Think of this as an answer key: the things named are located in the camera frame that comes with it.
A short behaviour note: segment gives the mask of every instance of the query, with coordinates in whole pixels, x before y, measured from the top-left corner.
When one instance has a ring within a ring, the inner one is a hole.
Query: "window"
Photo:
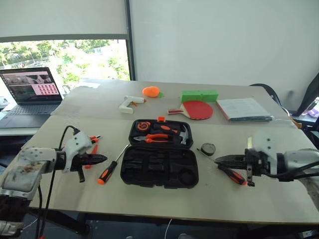
[[[65,91],[84,78],[130,80],[126,40],[43,40],[0,43],[0,69],[49,67]]]

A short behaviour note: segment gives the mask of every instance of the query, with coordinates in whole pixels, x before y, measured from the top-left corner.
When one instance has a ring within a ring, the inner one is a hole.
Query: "laptop keyboard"
[[[29,105],[16,106],[7,115],[49,115],[58,105]]]

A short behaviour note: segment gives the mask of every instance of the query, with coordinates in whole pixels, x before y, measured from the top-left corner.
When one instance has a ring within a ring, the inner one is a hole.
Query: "paddle handle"
[[[180,114],[180,113],[184,113],[184,110],[183,109],[168,109],[167,110],[168,115],[174,115],[174,114]]]

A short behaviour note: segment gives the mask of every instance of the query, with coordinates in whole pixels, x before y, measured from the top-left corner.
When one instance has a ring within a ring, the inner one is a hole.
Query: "tool case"
[[[148,134],[166,134],[168,138],[151,139],[164,142],[136,140]],[[121,178],[125,183],[144,187],[164,185],[165,188],[192,188],[197,184],[196,157],[189,150],[193,144],[189,124],[138,119],[133,122],[129,141],[131,146],[124,153],[121,167]]]

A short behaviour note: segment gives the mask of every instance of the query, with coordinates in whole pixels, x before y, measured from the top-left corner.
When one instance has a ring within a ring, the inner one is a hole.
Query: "glue gun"
[[[124,102],[119,106],[119,110],[122,113],[127,113],[127,114],[133,114],[133,109],[129,108],[128,106],[131,103],[136,103],[136,104],[141,104],[144,103],[146,100],[143,97],[135,97],[135,96],[125,96],[124,97]]]

